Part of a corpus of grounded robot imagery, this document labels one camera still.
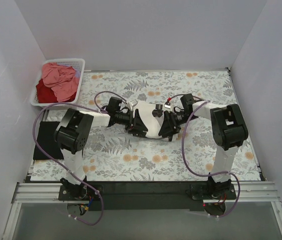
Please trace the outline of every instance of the floral fabric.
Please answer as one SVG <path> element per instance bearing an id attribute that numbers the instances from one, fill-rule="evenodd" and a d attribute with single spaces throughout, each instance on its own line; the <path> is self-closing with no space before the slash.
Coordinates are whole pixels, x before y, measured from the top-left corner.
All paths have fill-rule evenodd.
<path id="1" fill-rule="evenodd" d="M 216 104 L 236 103 L 226 71 L 198 72 L 90 72 L 82 81 L 78 104 L 96 108 L 94 96 L 100 91 L 113 91 L 126 99 L 164 103 L 167 98 L 183 93 L 210 100 Z M 108 103 L 110 94 L 101 94 L 97 103 Z M 181 107 L 179 98 L 173 100 Z M 47 120 L 60 121 L 65 110 L 50 110 Z M 195 181 L 181 157 L 181 134 L 174 142 L 137 138 L 128 135 L 121 125 L 92 128 L 84 149 L 84 171 L 89 181 Z M 193 120 L 186 132 L 186 158 L 193 171 L 207 174 L 215 160 L 216 144 L 211 122 Z M 240 147 L 232 168 L 240 180 L 260 180 L 250 139 Z M 32 181 L 58 181 L 65 171 L 49 160 L 35 161 Z"/>

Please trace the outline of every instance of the white enclosure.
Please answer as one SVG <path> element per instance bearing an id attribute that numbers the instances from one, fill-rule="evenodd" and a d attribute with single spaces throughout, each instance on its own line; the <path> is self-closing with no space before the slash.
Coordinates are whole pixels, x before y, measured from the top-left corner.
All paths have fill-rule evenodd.
<path id="1" fill-rule="evenodd" d="M 15 0 L 47 59 L 89 70 L 211 70 L 234 63 L 265 0 Z"/>
<path id="2" fill-rule="evenodd" d="M 258 160 L 282 196 L 282 1 L 0 0 L 0 239 L 33 151 L 28 98 L 55 58 L 94 71 L 232 67 Z"/>

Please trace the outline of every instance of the laundry basket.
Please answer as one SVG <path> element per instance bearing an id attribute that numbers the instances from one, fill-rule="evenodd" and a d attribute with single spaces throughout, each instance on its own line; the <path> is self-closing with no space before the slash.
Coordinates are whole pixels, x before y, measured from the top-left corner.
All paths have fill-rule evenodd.
<path id="1" fill-rule="evenodd" d="M 82 84 L 82 79 L 83 79 L 83 71 L 84 71 L 84 67 L 85 67 L 85 61 L 84 59 L 80 59 L 80 58 L 60 58 L 60 59 L 51 59 L 51 60 L 47 60 L 43 63 L 47 64 L 47 63 L 57 63 L 59 65 L 66 65 L 66 66 L 70 66 L 73 67 L 75 70 L 77 70 L 78 72 L 80 72 L 80 81 L 79 81 L 79 85 L 77 87 L 77 91 L 76 91 L 76 96 L 74 101 L 70 101 L 69 103 L 75 103 L 79 97 L 79 92 L 80 92 L 80 88 L 81 88 L 81 84 Z M 36 85 L 38 84 L 38 82 L 41 80 L 41 76 L 42 76 L 42 70 L 40 70 L 37 79 L 35 81 L 35 84 L 33 86 L 33 90 L 31 92 L 31 96 L 30 96 L 30 102 L 31 105 L 33 106 L 39 106 L 39 107 L 45 107 L 50 105 L 51 103 L 39 103 L 38 99 L 37 99 L 37 92 L 36 92 Z"/>

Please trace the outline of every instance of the orange flower print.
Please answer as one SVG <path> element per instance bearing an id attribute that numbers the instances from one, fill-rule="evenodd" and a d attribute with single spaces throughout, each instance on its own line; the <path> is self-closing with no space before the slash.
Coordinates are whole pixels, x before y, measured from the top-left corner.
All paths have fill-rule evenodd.
<path id="1" fill-rule="evenodd" d="M 206 168 L 207 171 L 210 172 L 212 170 L 212 168 L 213 168 L 213 164 L 208 163 L 208 164 L 205 165 L 205 168 Z"/>
<path id="2" fill-rule="evenodd" d="M 181 140 L 181 139 L 182 139 L 182 136 L 183 136 L 183 133 L 178 133 L 176 140 Z"/>
<path id="3" fill-rule="evenodd" d="M 132 159 L 130 154 L 126 154 L 123 156 L 123 161 L 125 161 L 126 163 L 130 162 Z"/>
<path id="4" fill-rule="evenodd" d="M 154 163 L 158 164 L 161 161 L 161 156 L 159 156 L 159 155 L 153 156 L 152 161 Z"/>
<path id="5" fill-rule="evenodd" d="M 245 157 L 248 159 L 248 160 L 253 160 L 254 159 L 254 155 L 252 152 L 248 151 L 247 153 L 245 153 Z"/>

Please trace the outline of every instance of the purple cable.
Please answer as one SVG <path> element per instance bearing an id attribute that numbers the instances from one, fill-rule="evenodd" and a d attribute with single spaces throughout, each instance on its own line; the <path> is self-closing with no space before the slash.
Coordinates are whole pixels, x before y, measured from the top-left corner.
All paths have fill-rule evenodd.
<path id="1" fill-rule="evenodd" d="M 223 214 L 223 215 L 221 215 L 221 216 L 214 216 L 214 217 L 216 217 L 216 218 L 217 218 L 217 217 L 222 218 L 222 217 L 225 217 L 225 216 L 227 216 L 228 214 L 230 214 L 230 213 L 234 210 L 234 208 L 236 207 L 236 205 L 237 205 L 237 202 L 238 202 L 239 197 L 240 197 L 240 195 L 241 195 L 241 186 L 240 186 L 240 181 L 239 181 L 239 179 L 237 178 L 237 176 L 236 176 L 234 173 L 228 172 L 228 171 L 220 171 L 220 172 L 216 172 L 216 173 L 212 173 L 212 174 L 199 174 L 199 173 L 196 173 L 196 172 L 194 172 L 193 170 L 191 170 L 190 166 L 188 165 L 188 163 L 187 163 L 187 161 L 186 161 L 186 159 L 185 159 L 184 142 L 185 142 L 185 133 L 186 133 L 186 129 L 187 129 L 187 127 L 188 127 L 188 125 L 189 125 L 189 123 L 190 123 L 190 120 L 192 119 L 192 116 L 194 115 L 194 113 L 196 113 L 196 111 L 197 111 L 198 109 L 200 109 L 202 106 L 204 106 L 204 105 L 207 104 L 207 103 L 208 103 L 208 101 L 205 101 L 204 103 L 202 103 L 201 105 L 199 105 L 199 106 L 191 113 L 191 115 L 189 116 L 189 118 L 188 118 L 188 120 L 187 120 L 187 122 L 186 122 L 186 125 L 185 125 L 185 127 L 184 127 L 184 132 L 183 132 L 183 135 L 182 135 L 182 157 L 183 157 L 184 164 L 185 164 L 186 168 L 188 169 L 188 171 L 190 171 L 190 173 L 194 174 L 195 176 L 204 177 L 204 178 L 205 178 L 205 177 L 212 177 L 212 176 L 219 175 L 219 174 L 229 174 L 229 175 L 232 175 L 232 176 L 236 179 L 237 185 L 238 185 L 238 193 L 237 193 L 237 198 L 236 198 L 236 200 L 235 200 L 235 202 L 234 202 L 234 205 L 231 207 L 231 209 L 230 209 L 227 213 L 225 213 L 225 214 Z"/>
<path id="2" fill-rule="evenodd" d="M 109 93 L 109 94 L 113 94 L 113 95 L 116 95 L 117 97 L 121 98 L 125 103 L 126 103 L 126 99 L 122 96 L 120 96 L 119 94 L 115 93 L 115 92 L 112 92 L 112 91 L 101 91 L 99 93 L 97 93 L 94 97 L 94 103 L 95 105 L 97 106 L 98 109 L 100 109 L 102 112 L 106 113 L 107 114 L 107 111 L 102 109 L 96 102 L 96 98 L 97 96 L 99 96 L 100 94 L 103 94 L 103 93 Z"/>
<path id="3" fill-rule="evenodd" d="M 37 117 L 35 118 L 34 120 L 34 123 L 33 123 L 33 128 L 32 128 L 32 136 L 33 136 L 33 140 L 35 142 L 35 145 L 37 146 L 38 149 L 41 150 L 41 152 L 46 155 L 49 159 L 53 160 L 54 162 L 56 162 L 57 164 L 59 164 L 61 167 L 63 167 L 65 170 L 69 171 L 69 173 L 72 175 L 72 177 L 74 177 L 76 180 L 78 180 L 79 182 L 83 183 L 84 185 L 86 185 L 88 188 L 92 189 L 94 192 L 96 192 L 99 197 L 100 197 L 100 201 L 101 201 L 101 215 L 99 217 L 99 219 L 94 222 L 94 223 L 89 223 L 77 216 L 74 216 L 72 214 L 69 214 L 69 216 L 71 216 L 72 218 L 74 218 L 75 220 L 79 220 L 80 222 L 86 224 L 86 225 L 89 225 L 89 226 L 94 226 L 96 224 L 98 224 L 102 217 L 103 217 L 103 212 L 104 212 L 104 202 L 103 202 L 103 197 L 102 195 L 99 193 L 99 191 L 97 189 L 95 189 L 94 187 L 92 187 L 90 184 L 82 181 L 81 179 L 79 179 L 76 175 L 74 175 L 72 172 L 70 172 L 69 168 L 66 167 L 64 164 L 60 163 L 58 160 L 56 160 L 55 158 L 53 158 L 52 156 L 50 156 L 41 146 L 40 144 L 37 142 L 36 140 L 36 137 L 35 137 L 35 127 L 36 127 L 36 123 L 39 119 L 39 117 L 41 116 L 41 114 L 46 110 L 48 109 L 49 107 L 51 106 L 55 106 L 55 105 L 71 105 L 71 106 L 74 106 L 74 107 L 78 107 L 78 108 L 82 108 L 82 109 L 86 109 L 86 110 L 89 110 L 89 111 L 92 111 L 92 112 L 99 112 L 98 110 L 95 110 L 95 109 L 90 109 L 88 107 L 85 107 L 85 106 L 80 106 L 80 105 L 77 105 L 77 104 L 73 104 L 73 103 L 68 103 L 68 102 L 56 102 L 56 103 L 52 103 L 44 108 L 42 108 L 42 110 L 39 112 L 39 114 L 37 115 Z"/>

